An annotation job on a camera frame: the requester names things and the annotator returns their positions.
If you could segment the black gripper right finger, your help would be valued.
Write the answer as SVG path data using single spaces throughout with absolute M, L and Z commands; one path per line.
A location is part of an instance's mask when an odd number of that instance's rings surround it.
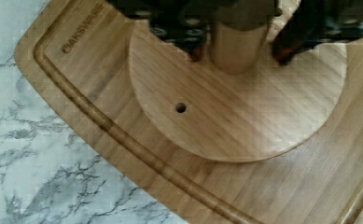
M 280 65 L 324 43 L 348 43 L 363 38 L 363 0 L 300 0 L 286 26 L 272 42 Z

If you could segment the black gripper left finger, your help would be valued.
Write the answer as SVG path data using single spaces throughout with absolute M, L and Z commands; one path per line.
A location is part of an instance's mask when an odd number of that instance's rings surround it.
M 106 0 L 126 18 L 147 20 L 159 40 L 186 52 L 193 62 L 202 58 L 209 22 L 217 0 Z

